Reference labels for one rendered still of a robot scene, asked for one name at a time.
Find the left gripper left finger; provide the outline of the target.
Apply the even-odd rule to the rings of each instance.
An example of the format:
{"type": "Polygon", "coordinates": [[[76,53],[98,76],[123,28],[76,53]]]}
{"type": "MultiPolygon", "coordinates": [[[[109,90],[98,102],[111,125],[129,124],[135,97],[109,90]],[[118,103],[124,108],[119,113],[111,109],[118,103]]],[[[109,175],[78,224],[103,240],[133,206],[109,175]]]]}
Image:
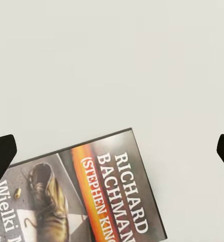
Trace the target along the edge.
{"type": "Polygon", "coordinates": [[[0,137],[0,180],[17,154],[17,145],[13,134],[0,137]]]}

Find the hardback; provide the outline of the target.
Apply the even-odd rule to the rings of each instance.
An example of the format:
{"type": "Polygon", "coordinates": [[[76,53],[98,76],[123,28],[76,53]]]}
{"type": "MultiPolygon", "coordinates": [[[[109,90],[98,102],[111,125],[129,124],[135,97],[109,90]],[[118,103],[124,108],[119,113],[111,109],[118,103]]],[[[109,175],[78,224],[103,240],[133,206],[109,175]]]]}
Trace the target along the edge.
{"type": "Polygon", "coordinates": [[[9,165],[0,242],[168,239],[132,128],[9,165]]]}

